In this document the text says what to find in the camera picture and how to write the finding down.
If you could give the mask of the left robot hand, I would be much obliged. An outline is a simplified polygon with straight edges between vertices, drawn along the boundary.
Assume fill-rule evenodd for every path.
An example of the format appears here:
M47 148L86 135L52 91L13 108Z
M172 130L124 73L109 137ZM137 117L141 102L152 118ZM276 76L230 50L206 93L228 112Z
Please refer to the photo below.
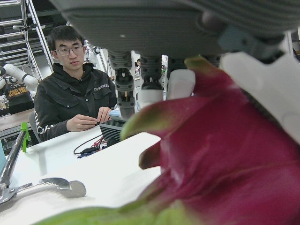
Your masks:
M114 70L128 70L130 52L145 58L144 78L157 82L154 59L171 72L194 55L215 60L300 139L300 66L281 49L300 25L297 0L55 0L53 5L88 41L108 50Z

